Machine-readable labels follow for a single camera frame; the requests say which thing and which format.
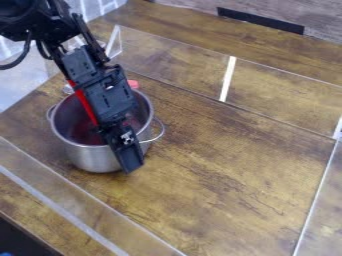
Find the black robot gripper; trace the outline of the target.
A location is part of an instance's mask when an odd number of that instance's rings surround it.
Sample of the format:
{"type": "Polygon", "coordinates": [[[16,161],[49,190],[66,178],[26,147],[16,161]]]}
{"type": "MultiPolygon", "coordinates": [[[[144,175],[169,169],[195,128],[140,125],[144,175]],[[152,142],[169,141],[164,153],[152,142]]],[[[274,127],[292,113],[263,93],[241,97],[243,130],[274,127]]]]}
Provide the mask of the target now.
{"type": "MultiPolygon", "coordinates": [[[[119,64],[109,66],[95,81],[70,82],[70,86],[92,123],[99,127],[119,122],[137,105],[124,69],[119,64]]],[[[105,129],[104,139],[121,170],[129,174],[144,164],[144,155],[132,127],[115,123],[105,129]]]]}

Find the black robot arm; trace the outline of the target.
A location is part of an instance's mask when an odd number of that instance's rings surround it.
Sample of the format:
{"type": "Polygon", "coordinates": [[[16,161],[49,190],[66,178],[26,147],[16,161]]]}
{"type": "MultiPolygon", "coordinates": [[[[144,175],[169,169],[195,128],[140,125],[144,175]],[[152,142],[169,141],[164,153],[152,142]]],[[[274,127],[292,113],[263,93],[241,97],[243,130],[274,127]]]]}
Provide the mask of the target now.
{"type": "Polygon", "coordinates": [[[18,58],[0,64],[0,70],[17,66],[36,46],[72,86],[119,166],[127,173],[135,171],[144,163],[137,135],[127,124],[136,97],[123,67],[108,64],[82,16],[64,0],[0,0],[0,36],[24,43],[18,58]]]}

